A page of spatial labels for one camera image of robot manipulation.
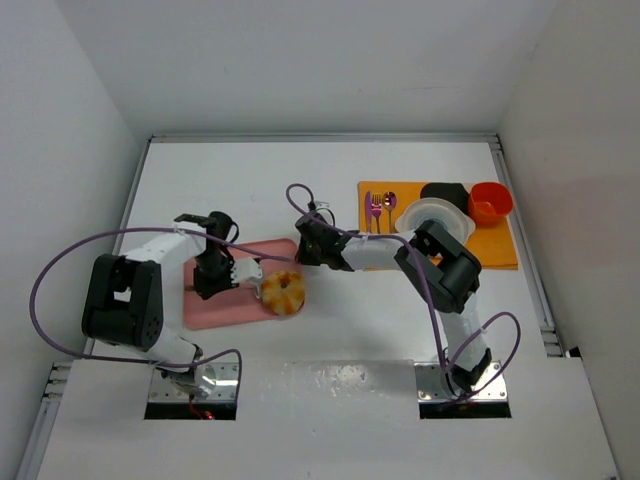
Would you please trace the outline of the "metal cake server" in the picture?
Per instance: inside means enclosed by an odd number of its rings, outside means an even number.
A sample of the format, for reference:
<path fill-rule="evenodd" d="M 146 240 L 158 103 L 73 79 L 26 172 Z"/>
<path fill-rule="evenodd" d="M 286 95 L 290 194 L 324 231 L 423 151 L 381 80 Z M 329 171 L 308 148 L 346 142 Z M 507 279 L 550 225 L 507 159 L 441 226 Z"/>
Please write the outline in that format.
<path fill-rule="evenodd" d="M 241 283 L 222 283 L 218 282 L 212 285 L 185 285 L 184 291 L 196 294 L 202 300 L 208 300 L 215 295 L 226 291 L 249 290 L 256 298 L 261 295 L 261 285 L 252 284 L 250 282 Z"/>

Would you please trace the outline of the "pink rectangular tray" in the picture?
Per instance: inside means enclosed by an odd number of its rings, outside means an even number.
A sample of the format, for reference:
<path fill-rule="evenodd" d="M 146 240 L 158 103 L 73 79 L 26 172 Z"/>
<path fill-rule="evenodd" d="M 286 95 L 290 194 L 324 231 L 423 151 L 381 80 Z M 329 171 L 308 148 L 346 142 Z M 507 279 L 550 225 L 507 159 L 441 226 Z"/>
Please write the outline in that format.
<path fill-rule="evenodd" d="M 294 259 L 298 244 L 289 238 L 271 239 L 242 243 L 240 246 L 274 256 Z M 297 263 L 262 260 L 260 262 L 265 276 L 278 271 L 295 271 L 302 276 L 301 266 Z M 193 286 L 195 260 L 184 266 L 183 324 L 189 330 L 211 329 L 266 320 L 284 320 L 265 307 L 255 295 L 254 287 L 241 283 L 238 288 L 218 293 L 208 300 L 202 300 Z"/>

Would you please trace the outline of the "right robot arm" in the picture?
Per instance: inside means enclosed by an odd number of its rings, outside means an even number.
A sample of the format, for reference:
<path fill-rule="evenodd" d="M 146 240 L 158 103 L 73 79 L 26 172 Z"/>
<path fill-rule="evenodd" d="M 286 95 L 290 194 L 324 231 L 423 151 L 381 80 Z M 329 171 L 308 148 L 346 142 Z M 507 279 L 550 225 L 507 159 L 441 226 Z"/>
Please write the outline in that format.
<path fill-rule="evenodd" d="M 429 314 L 443 329 L 434 331 L 447 341 L 442 363 L 454 384 L 469 393 L 488 368 L 492 356 L 476 310 L 475 294 L 482 267 L 477 258 L 434 220 L 416 230 L 368 236 L 340 231 L 318 213 L 300 217 L 297 261 L 326 265 L 338 271 L 397 270 L 427 302 Z"/>

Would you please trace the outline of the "round bread bun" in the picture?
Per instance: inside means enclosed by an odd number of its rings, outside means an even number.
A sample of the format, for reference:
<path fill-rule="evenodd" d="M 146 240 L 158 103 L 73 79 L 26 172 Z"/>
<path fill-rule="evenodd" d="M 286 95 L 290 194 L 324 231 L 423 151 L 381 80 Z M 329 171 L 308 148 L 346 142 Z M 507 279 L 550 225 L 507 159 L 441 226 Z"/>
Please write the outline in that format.
<path fill-rule="evenodd" d="M 296 271 L 276 271 L 268 275 L 261 286 L 261 301 L 278 316 L 296 314 L 306 297 L 302 275 Z"/>

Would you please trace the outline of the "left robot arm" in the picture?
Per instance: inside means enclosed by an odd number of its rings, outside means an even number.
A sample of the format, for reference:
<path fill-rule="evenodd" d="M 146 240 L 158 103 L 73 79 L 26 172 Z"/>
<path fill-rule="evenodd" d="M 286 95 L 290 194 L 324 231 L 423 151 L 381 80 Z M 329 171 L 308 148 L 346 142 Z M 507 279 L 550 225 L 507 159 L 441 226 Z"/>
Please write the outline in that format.
<path fill-rule="evenodd" d="M 179 335 L 184 265 L 195 261 L 192 289 L 201 299 L 231 289 L 234 260 L 229 250 L 202 235 L 227 240 L 237 224 L 214 211 L 208 216 L 182 214 L 174 225 L 198 234 L 171 231 L 124 255 L 104 254 L 95 260 L 82 332 L 139 353 L 176 389 L 203 400 L 213 384 L 205 378 L 204 366 L 191 365 L 202 357 L 202 349 Z"/>

